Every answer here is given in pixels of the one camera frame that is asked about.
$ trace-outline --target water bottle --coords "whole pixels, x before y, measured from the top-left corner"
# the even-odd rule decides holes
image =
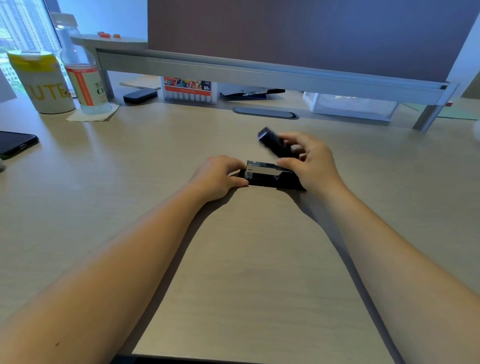
[[[71,36],[80,36],[77,21],[72,14],[50,14],[62,47],[60,58],[77,94],[84,114],[103,114],[111,110],[103,88],[95,58],[85,48],[72,42]]]

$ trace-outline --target stapler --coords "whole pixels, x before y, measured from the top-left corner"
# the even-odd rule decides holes
[[[279,158],[298,158],[283,139],[268,128],[258,133],[258,140]],[[248,180],[250,185],[273,187],[286,190],[305,191],[298,176],[291,170],[276,166],[273,163],[247,161],[247,169],[241,170],[239,177]]]

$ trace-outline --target yellow lid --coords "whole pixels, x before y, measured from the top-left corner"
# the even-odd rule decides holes
[[[13,69],[27,72],[54,72],[59,69],[55,56],[44,50],[38,52],[11,50],[7,52]]]

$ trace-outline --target smartphone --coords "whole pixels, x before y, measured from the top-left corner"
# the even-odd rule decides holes
[[[37,143],[38,137],[33,134],[0,131],[0,158],[9,159]]]
[[[273,154],[279,158],[298,158],[297,154],[292,152],[292,148],[285,145],[282,138],[265,127],[258,133],[258,141],[266,148],[270,149]]]

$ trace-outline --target plastic storage box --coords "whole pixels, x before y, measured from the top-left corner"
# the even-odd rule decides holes
[[[217,82],[187,80],[178,77],[160,77],[163,98],[216,104]]]
[[[354,118],[390,121],[398,102],[371,100],[304,92],[303,99],[310,110],[317,114],[350,116]]]

